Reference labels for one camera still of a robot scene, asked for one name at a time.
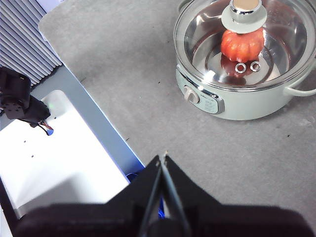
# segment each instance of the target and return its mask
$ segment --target control panel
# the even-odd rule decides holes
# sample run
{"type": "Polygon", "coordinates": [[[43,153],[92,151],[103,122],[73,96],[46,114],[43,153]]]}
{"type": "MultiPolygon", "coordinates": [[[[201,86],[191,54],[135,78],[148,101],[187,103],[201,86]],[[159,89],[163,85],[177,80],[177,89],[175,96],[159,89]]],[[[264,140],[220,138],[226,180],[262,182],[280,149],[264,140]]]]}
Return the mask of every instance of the control panel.
{"type": "Polygon", "coordinates": [[[176,77],[185,100],[190,101],[199,109],[213,115],[218,115],[224,112],[225,104],[221,97],[205,90],[203,86],[196,84],[181,73],[178,67],[176,69],[176,77]]]}

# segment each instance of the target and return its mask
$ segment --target lid knob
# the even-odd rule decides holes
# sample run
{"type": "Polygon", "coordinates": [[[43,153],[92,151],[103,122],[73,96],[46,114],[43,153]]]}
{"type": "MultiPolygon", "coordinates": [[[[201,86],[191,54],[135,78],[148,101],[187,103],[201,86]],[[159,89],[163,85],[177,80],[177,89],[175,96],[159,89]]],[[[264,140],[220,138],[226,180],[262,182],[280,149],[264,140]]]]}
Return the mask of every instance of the lid knob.
{"type": "Polygon", "coordinates": [[[222,13],[222,23],[232,32],[246,34],[261,28],[267,17],[262,0],[231,0],[222,13]]]}
{"type": "Polygon", "coordinates": [[[232,0],[230,6],[240,12],[258,10],[262,5],[261,0],[232,0]]]}

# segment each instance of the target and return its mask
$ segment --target orange pumpkin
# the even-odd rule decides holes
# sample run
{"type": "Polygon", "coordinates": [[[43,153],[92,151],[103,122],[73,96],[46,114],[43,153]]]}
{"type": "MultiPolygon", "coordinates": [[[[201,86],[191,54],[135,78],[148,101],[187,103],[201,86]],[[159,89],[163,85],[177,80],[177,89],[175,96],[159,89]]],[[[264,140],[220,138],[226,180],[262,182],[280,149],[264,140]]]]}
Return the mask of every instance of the orange pumpkin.
{"type": "Polygon", "coordinates": [[[258,58],[264,44],[262,27],[248,34],[226,30],[222,37],[221,51],[233,62],[246,63],[258,58]]]}

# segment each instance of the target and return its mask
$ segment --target gray surface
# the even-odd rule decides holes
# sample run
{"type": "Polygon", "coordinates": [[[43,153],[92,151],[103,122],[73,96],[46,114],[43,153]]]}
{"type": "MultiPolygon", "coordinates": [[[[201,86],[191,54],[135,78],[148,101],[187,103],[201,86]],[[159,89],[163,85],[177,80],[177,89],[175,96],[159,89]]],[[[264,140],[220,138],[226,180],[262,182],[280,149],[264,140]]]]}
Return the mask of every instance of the gray surface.
{"type": "Polygon", "coordinates": [[[316,230],[316,96],[245,122],[186,103],[175,79],[178,3],[67,0],[40,30],[145,164],[169,150],[221,202],[292,208],[316,230]]]}

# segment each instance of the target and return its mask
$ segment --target white board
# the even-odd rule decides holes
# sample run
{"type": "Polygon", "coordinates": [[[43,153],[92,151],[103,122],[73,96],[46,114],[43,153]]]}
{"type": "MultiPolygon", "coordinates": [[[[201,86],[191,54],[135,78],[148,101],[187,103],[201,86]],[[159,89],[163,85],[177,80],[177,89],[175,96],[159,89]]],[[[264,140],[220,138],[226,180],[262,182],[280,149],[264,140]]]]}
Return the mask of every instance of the white board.
{"type": "Polygon", "coordinates": [[[53,135],[19,120],[0,131],[0,176],[13,207],[24,215],[52,203],[109,201],[128,180],[62,91],[43,102],[53,135]]]}

